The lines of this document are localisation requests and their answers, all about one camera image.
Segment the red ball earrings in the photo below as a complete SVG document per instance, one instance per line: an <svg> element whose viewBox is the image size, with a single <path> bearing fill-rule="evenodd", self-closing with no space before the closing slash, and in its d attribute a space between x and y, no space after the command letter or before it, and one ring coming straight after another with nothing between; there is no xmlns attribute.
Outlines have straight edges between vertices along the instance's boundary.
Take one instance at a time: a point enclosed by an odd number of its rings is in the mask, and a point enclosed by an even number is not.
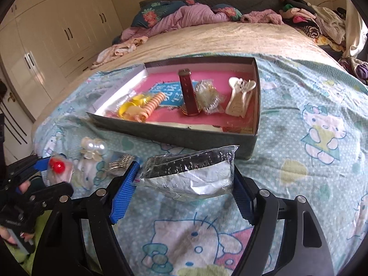
<svg viewBox="0 0 368 276"><path fill-rule="evenodd" d="M70 183L73 171L73 162L62 155L51 156L47 165L47 179L51 185Z"/></svg>

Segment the black choker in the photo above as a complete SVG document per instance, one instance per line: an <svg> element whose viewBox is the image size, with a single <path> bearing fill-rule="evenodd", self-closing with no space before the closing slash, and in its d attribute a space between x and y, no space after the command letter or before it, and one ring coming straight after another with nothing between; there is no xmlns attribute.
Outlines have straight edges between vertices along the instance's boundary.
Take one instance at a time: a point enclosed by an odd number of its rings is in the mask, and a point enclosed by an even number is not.
<svg viewBox="0 0 368 276"><path fill-rule="evenodd" d="M237 145L148 158L135 178L176 201L208 199L233 190Z"/></svg>

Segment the pearl bead hair claw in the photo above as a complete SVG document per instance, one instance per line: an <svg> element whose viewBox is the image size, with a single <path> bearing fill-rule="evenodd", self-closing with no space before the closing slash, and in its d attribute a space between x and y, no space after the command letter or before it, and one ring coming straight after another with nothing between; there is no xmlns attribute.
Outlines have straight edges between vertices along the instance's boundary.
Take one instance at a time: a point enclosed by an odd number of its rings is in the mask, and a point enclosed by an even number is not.
<svg viewBox="0 0 368 276"><path fill-rule="evenodd" d="M100 162L103 160L103 155L107 152L107 144L105 141L90 137L83 137L81 140L81 151L83 158Z"/></svg>

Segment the orange spiral hair clip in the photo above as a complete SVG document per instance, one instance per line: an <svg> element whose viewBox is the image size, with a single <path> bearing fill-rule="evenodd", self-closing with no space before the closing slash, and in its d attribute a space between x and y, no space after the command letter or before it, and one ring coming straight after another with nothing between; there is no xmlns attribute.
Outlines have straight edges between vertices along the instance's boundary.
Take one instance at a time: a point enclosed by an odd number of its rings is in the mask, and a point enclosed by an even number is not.
<svg viewBox="0 0 368 276"><path fill-rule="evenodd" d="M135 117L135 119L131 121L145 122L165 99L166 95L163 92L156 93L153 95L153 98L148 102L148 104L143 106L142 110Z"/></svg>

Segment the yellow hoop earrings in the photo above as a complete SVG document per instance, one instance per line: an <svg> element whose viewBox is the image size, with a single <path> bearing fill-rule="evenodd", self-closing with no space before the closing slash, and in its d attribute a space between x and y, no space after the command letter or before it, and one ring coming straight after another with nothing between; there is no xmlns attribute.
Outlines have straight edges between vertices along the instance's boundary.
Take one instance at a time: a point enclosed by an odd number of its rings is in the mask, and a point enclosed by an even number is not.
<svg viewBox="0 0 368 276"><path fill-rule="evenodd" d="M133 96L118 108L117 115L124 120L134 120L143 106L153 98L151 93L139 93Z"/></svg>

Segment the cream hair claw clip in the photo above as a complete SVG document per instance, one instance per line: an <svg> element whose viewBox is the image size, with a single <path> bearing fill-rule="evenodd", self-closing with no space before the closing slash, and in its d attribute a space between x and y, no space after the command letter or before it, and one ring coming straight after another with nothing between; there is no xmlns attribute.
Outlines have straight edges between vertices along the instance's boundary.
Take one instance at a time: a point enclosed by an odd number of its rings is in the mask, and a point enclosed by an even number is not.
<svg viewBox="0 0 368 276"><path fill-rule="evenodd" d="M250 104L253 90L256 88L254 80L230 77L228 80L231 87L231 97L226 106L225 113L233 117L245 118Z"/></svg>

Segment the white earring card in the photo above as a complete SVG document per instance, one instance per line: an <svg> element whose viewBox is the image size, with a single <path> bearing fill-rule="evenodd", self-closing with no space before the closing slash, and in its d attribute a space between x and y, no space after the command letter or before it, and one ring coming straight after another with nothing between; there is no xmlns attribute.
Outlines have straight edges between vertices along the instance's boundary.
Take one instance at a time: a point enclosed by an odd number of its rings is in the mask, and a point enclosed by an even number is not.
<svg viewBox="0 0 368 276"><path fill-rule="evenodd" d="M103 95L94 103L94 114L104 116L107 111L116 112L123 103L129 101L135 94L135 90L129 90L127 92L116 92L109 97Z"/></svg>

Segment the small jewelry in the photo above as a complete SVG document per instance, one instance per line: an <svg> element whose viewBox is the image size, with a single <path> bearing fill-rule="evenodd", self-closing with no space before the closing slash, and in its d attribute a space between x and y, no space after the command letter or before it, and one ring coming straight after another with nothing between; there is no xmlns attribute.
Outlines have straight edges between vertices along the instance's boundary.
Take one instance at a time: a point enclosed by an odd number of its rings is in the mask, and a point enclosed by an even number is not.
<svg viewBox="0 0 368 276"><path fill-rule="evenodd" d="M211 80L201 80L195 86L195 96L198 106L207 115L224 113L225 96L213 85Z"/></svg>

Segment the brown leather wrist watch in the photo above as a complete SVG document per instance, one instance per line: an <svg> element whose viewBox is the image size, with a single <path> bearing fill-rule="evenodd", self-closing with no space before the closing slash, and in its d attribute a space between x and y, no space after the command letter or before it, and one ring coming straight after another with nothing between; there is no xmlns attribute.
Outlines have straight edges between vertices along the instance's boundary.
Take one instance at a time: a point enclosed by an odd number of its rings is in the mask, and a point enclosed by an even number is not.
<svg viewBox="0 0 368 276"><path fill-rule="evenodd" d="M178 76L184 100L184 104L181 107L182 112L189 117L199 115L200 109L196 101L190 70L189 69L179 70Z"/></svg>

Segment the silver hair clips in bag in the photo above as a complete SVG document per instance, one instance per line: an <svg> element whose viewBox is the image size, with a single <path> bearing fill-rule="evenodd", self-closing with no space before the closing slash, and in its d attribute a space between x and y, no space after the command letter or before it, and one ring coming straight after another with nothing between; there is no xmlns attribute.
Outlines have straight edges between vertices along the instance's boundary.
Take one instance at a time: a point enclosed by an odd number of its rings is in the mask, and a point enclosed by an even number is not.
<svg viewBox="0 0 368 276"><path fill-rule="evenodd" d="M129 153L113 152L107 164L106 172L113 176L123 176L133 161L140 166L143 163L138 156Z"/></svg>

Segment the dark cardboard box tray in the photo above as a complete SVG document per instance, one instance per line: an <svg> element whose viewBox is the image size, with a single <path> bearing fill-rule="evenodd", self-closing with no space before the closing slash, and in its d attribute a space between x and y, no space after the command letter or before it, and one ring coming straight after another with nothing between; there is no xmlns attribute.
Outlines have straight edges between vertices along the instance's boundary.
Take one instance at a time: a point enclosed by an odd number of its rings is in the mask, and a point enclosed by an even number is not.
<svg viewBox="0 0 368 276"><path fill-rule="evenodd" d="M88 110L96 126L193 150L236 145L238 158L252 156L261 85L254 58L181 57L117 74Z"/></svg>

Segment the cream wardrobe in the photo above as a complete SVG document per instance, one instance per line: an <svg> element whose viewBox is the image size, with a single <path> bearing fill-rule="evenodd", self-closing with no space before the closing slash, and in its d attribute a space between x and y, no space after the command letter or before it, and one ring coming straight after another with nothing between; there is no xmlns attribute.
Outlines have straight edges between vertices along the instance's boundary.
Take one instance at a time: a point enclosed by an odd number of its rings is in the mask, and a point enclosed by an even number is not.
<svg viewBox="0 0 368 276"><path fill-rule="evenodd" d="M112 0L15 0L1 23L1 59L35 120L122 31Z"/></svg>

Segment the peach clothing on bed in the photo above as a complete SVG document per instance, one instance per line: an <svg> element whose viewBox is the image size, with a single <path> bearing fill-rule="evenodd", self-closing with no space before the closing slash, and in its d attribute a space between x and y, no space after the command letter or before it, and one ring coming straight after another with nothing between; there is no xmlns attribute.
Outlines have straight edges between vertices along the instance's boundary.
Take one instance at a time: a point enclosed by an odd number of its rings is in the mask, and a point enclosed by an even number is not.
<svg viewBox="0 0 368 276"><path fill-rule="evenodd" d="M95 62L90 67L91 70L96 69L105 63L111 62L124 55L127 55L137 49L137 47L143 45L148 41L147 36L136 37L129 39L120 44L114 44L113 46L107 47L98 56Z"/></svg>

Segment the beige bed cover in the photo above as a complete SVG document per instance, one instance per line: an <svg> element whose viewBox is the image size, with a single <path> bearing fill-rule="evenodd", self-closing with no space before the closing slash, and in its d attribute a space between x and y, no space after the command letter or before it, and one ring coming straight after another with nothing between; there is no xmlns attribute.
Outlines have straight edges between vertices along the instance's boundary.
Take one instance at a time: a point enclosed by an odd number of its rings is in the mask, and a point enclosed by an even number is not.
<svg viewBox="0 0 368 276"><path fill-rule="evenodd" d="M227 22L186 27L153 36L135 51L83 72L45 107L32 131L36 132L59 104L98 71L109 72L144 62L202 54L278 55L342 68L310 38L288 25Z"/></svg>

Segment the pink crumpled quilt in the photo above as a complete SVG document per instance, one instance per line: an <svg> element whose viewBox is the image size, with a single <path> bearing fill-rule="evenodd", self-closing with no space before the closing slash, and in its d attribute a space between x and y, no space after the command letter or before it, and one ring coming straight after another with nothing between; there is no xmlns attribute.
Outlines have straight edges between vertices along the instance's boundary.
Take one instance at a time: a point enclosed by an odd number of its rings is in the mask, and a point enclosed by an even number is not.
<svg viewBox="0 0 368 276"><path fill-rule="evenodd" d="M125 42L136 37L153 37L158 34L176 31L185 27L204 24L216 24L230 21L223 12L213 12L208 5L197 3L192 6L183 6L173 14L164 17L153 27L129 27L122 31L120 42Z"/></svg>

